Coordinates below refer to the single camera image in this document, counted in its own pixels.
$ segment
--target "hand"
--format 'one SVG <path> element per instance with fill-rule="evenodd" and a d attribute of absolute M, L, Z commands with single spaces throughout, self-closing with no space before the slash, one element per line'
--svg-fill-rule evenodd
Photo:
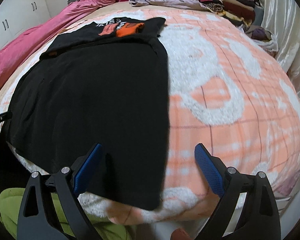
<path fill-rule="evenodd" d="M 178 228 L 172 232 L 170 240 L 191 240 L 191 238 L 186 231 Z"/>

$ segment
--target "green cloth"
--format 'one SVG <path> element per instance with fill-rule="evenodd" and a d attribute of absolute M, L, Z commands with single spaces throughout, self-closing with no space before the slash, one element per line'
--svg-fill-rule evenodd
<path fill-rule="evenodd" d="M 0 221 L 15 239 L 17 239 L 18 215 L 24 192 L 24 188 L 8 188 L 0 194 Z M 74 236 L 58 195 L 52 194 L 52 200 L 63 231 Z M 103 240 L 132 240 L 125 226 L 113 224 L 107 218 L 99 218 L 90 214 L 87 216 Z"/>

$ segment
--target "pink bedding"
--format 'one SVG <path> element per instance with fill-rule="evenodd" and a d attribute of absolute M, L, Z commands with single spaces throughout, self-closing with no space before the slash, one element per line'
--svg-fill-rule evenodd
<path fill-rule="evenodd" d="M 0 50 L 0 89 L 18 66 L 61 29 L 69 27 L 96 9 L 115 2 L 116 0 L 80 0 L 73 2 L 46 23 L 25 31 L 10 42 Z"/>

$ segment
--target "white satin curtain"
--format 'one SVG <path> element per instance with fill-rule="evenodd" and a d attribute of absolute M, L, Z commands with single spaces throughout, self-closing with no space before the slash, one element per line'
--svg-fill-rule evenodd
<path fill-rule="evenodd" d="M 260 0 L 265 8 L 262 27 L 277 38 L 277 62 L 288 73 L 300 98 L 300 8 L 295 0 Z"/>

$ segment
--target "peach blanket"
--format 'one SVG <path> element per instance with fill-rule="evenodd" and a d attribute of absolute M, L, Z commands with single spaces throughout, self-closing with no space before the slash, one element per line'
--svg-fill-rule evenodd
<path fill-rule="evenodd" d="M 208 217 L 218 202 L 196 166 L 194 147 L 203 143 L 226 166 L 241 173 L 266 172 L 273 190 L 288 195 L 300 175 L 300 102 L 279 64 L 228 20 L 210 13 L 156 9 L 117 11 L 69 27 L 114 17 L 165 17 L 159 40 L 169 56 L 170 140 L 162 205 L 154 211 L 80 195 L 85 211 L 114 223 Z M 6 91 L 7 109 L 21 76 L 39 60 L 43 46 Z M 44 171 L 16 155 L 30 171 Z"/>

